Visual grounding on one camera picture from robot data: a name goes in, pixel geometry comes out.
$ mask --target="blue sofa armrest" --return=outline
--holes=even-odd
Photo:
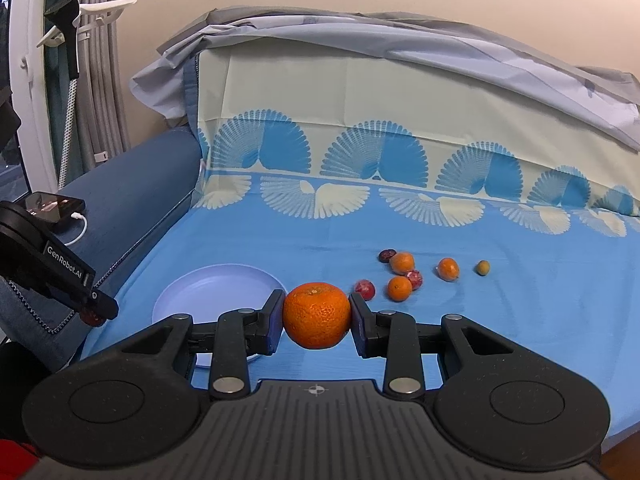
[[[174,128],[84,174],[60,193],[82,198],[88,227],[71,249],[114,296],[168,229],[190,208],[200,169],[191,130]],[[82,222],[60,234],[75,238]],[[0,279],[0,326],[49,370],[71,359],[91,328],[72,310]]]

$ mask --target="purple plate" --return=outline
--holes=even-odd
[[[202,267],[178,278],[160,294],[151,322],[172,314],[191,314],[194,323],[209,323],[229,310],[260,310],[276,288],[285,290],[276,278],[256,267],[241,264]],[[196,366],[211,366],[211,354],[198,354]]]

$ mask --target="wooden floor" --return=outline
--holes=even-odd
[[[606,452],[600,468],[611,480],[640,479],[640,431]]]

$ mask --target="phone screen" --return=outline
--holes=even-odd
[[[18,204],[28,213],[45,222],[56,224],[71,216],[71,213],[81,212],[84,201],[79,198],[54,195],[37,191],[20,200]]]

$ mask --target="black robotic gripper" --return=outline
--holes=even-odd
[[[194,324],[176,314],[52,375],[24,403],[24,426],[46,456],[45,479],[603,479],[609,408],[585,378],[449,314],[440,325],[372,313],[350,297],[363,358],[386,358],[372,380],[262,380],[247,356],[271,355],[284,292],[262,310]],[[194,358],[212,352],[208,390]],[[421,354],[444,384],[425,388]]]

